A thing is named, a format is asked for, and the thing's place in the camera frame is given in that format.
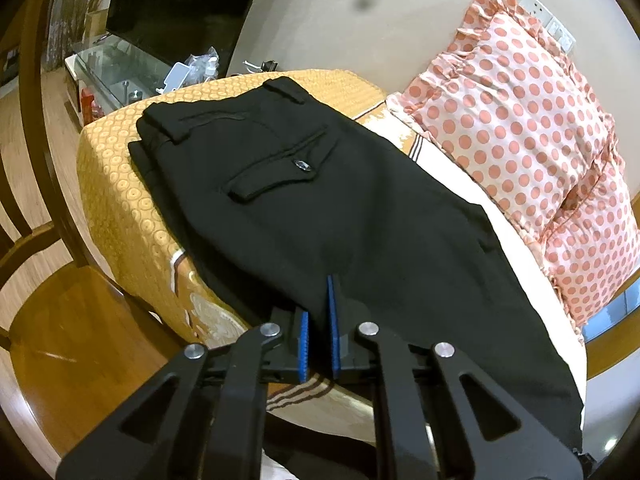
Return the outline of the wooden chair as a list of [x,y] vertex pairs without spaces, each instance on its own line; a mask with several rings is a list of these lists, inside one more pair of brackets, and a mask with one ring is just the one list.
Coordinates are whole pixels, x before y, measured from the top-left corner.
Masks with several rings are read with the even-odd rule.
[[50,0],[11,0],[16,89],[1,101],[1,434],[53,474],[62,457],[179,348],[109,278],[68,208],[44,114]]

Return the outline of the white wall socket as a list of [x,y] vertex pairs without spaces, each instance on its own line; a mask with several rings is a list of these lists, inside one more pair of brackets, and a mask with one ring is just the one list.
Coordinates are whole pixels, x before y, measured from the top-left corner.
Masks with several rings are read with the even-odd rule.
[[521,0],[520,5],[541,22],[542,26],[554,38],[565,54],[572,52],[576,44],[575,37],[540,0]]

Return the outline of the pink polka dot pillow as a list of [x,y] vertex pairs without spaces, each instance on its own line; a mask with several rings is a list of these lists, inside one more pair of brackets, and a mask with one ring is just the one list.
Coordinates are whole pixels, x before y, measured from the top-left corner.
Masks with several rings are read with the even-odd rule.
[[387,106],[530,238],[615,154],[613,116],[518,0],[472,0],[449,47]]
[[567,315],[582,327],[639,267],[639,229],[621,160],[586,172],[566,196],[544,241],[551,281]]

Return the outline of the black television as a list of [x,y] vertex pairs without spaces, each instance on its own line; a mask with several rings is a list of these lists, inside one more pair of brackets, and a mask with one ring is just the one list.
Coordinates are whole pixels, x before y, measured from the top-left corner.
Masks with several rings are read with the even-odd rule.
[[230,61],[253,0],[111,0],[106,29],[168,65],[215,48]]

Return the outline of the clear plastic bag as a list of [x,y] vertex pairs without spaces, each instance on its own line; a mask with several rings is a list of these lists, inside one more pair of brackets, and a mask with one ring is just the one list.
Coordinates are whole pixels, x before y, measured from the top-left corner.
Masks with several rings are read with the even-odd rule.
[[189,73],[184,80],[185,86],[193,86],[202,82],[215,80],[218,77],[219,55],[214,47],[210,47],[201,55],[191,54],[186,59]]

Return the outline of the pink polka dot pillow rear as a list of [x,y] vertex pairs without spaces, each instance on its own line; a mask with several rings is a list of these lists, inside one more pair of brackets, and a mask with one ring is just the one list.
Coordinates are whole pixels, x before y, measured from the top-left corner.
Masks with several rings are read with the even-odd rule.
[[639,267],[639,229],[621,160],[586,172],[566,196],[544,241],[551,281],[567,315],[582,327]]

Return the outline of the pink polka dot pillow front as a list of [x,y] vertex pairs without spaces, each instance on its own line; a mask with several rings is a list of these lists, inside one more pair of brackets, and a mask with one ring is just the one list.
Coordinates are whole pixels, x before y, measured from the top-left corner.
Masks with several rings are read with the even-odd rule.
[[387,106],[530,238],[615,154],[613,116],[518,0],[472,0],[449,47]]

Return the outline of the glass tv stand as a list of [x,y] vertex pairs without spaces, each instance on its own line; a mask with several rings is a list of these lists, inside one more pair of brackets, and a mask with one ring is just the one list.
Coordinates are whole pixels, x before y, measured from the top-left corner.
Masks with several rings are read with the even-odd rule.
[[170,70],[163,61],[111,34],[74,44],[64,63],[76,84],[84,125],[158,96]]

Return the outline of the cream patterned bed cover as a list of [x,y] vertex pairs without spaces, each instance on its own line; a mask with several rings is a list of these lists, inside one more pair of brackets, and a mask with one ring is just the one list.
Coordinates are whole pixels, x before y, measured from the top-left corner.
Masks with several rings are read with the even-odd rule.
[[[387,110],[381,88],[348,70],[291,70],[288,76],[402,152],[408,152],[418,138]],[[201,280],[131,165],[128,145],[137,140],[136,122],[150,103],[144,100],[120,108],[82,129],[77,174],[88,231],[116,282],[152,304],[177,335],[209,348],[232,344],[247,330],[247,322]],[[424,148],[420,162],[451,191],[485,209],[529,301],[570,367],[579,393],[585,394],[584,340],[527,246],[498,208],[480,194],[480,188],[433,145]],[[371,404],[319,376],[300,386],[273,388],[267,408],[310,430],[368,443],[374,440]]]

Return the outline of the blue glass window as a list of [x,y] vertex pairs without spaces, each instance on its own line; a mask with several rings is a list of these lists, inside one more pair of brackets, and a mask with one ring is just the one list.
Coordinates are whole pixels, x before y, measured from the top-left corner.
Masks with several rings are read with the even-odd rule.
[[585,342],[598,338],[639,307],[639,284],[634,283],[613,299],[582,328]]

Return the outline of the black pants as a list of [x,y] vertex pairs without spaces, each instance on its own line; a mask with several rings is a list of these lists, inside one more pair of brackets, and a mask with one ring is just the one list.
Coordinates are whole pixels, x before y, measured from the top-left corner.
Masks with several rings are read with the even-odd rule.
[[203,281],[248,322],[306,310],[334,374],[332,314],[461,348],[565,445],[582,398],[481,206],[279,77],[235,98],[157,102],[134,166]]

